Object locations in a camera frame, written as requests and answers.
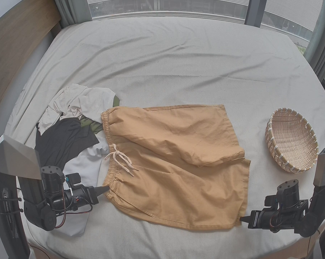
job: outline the mattress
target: mattress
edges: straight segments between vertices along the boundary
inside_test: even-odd
[[[247,214],[290,179],[300,198],[313,193],[316,168],[290,174],[273,161],[264,132],[280,107],[300,112],[325,147],[325,92],[283,34],[217,20],[142,17],[92,21],[63,29],[24,87],[5,134],[34,147],[35,123],[48,102],[72,83],[108,87],[123,106],[224,104],[251,160]],[[103,160],[98,185],[108,168]],[[292,230],[195,232],[152,224],[117,210],[104,196],[82,237],[46,232],[27,222],[28,240],[66,258],[257,258],[293,244]]]

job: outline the wrinkled sheet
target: wrinkled sheet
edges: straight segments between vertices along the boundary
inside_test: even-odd
[[[297,47],[277,32],[224,21],[148,17],[86,22],[63,29],[26,84],[6,134],[33,147],[47,104],[72,83],[107,87],[131,107],[224,104],[245,157],[251,160],[247,214],[264,207],[282,182],[299,180],[312,196],[316,168],[290,174],[267,149],[264,132],[279,107],[300,112],[325,147],[325,92]],[[103,160],[98,185],[108,168]],[[249,230],[194,232],[131,218],[104,196],[82,237],[62,237],[28,223],[30,242],[67,258],[257,258],[299,235]]]

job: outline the wicker basket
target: wicker basket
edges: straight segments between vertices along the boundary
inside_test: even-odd
[[[317,162],[318,143],[309,122],[297,111],[279,108],[266,128],[268,149],[282,169],[302,173]]]

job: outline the tan shorts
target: tan shorts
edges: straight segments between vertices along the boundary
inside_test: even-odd
[[[112,152],[103,185],[119,210],[184,229],[238,224],[247,206],[250,161],[223,105],[114,107],[101,117]],[[115,154],[118,162],[114,148],[125,155]]]

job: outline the headboard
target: headboard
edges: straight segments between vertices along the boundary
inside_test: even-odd
[[[60,19],[54,0],[22,0],[0,18],[0,102],[10,81]]]

